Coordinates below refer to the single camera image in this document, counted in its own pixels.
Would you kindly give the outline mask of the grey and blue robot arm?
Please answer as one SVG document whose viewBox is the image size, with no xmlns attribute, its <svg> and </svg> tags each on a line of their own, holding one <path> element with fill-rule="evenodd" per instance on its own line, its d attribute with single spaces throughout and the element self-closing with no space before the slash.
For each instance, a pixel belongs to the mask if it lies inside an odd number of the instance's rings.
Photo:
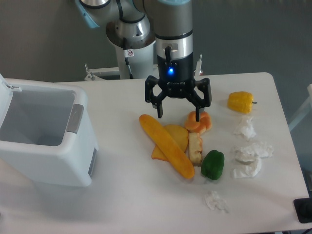
<svg viewBox="0 0 312 234">
<path fill-rule="evenodd" d="M 162 117 L 166 97 L 185 98 L 195 118 L 211 105 L 208 78 L 197 81 L 193 65 L 193 20 L 190 0 L 78 0 L 91 28 L 104 26 L 109 41 L 124 54 L 154 45 L 158 77 L 148 73 L 145 100 Z"/>
</svg>

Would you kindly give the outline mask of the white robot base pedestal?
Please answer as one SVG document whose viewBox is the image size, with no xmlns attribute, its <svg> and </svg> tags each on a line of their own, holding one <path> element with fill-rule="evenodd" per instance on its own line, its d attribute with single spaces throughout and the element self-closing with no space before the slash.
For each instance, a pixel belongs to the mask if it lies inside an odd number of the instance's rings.
<svg viewBox="0 0 312 234">
<path fill-rule="evenodd" d="M 120 79 L 145 79 L 153 74 L 155 36 L 147 17 L 132 23 L 110 22 L 106 36 L 115 47 Z"/>
</svg>

